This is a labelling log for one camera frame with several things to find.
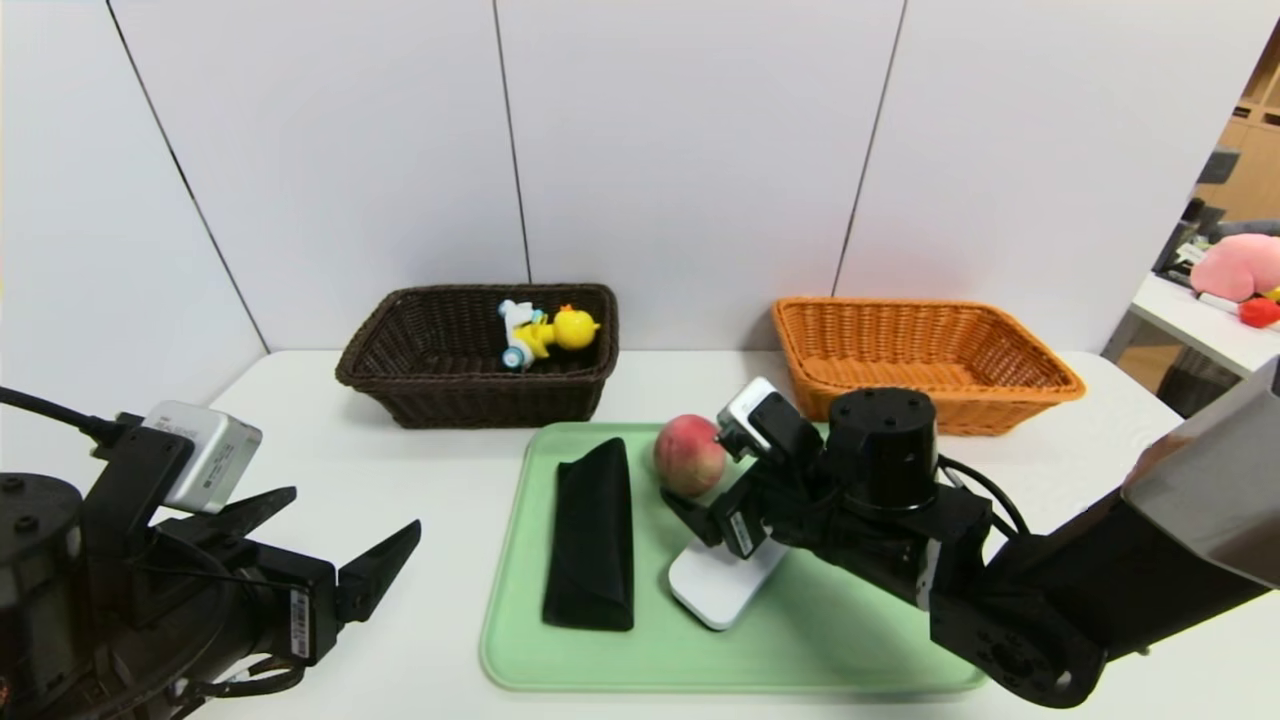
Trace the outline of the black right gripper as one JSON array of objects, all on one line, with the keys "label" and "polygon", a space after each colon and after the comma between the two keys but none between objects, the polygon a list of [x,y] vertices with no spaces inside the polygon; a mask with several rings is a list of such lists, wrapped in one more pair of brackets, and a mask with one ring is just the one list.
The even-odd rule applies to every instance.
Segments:
[{"label": "black right gripper", "polygon": [[823,511],[819,466],[815,459],[795,462],[758,459],[716,498],[710,510],[666,487],[659,492],[666,506],[707,547],[723,542],[739,559],[750,559],[765,539],[812,550],[819,538]]}]

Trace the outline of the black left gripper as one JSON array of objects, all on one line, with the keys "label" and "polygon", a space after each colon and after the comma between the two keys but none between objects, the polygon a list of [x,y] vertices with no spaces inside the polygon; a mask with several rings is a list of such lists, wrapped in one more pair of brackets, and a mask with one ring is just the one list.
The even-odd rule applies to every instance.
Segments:
[{"label": "black left gripper", "polygon": [[155,582],[164,614],[155,648],[182,673],[224,673],[265,653],[311,667],[335,644],[339,624],[366,623],[421,539],[413,520],[351,560],[333,562],[251,539],[297,498],[282,487],[227,505],[215,516],[155,528]]}]

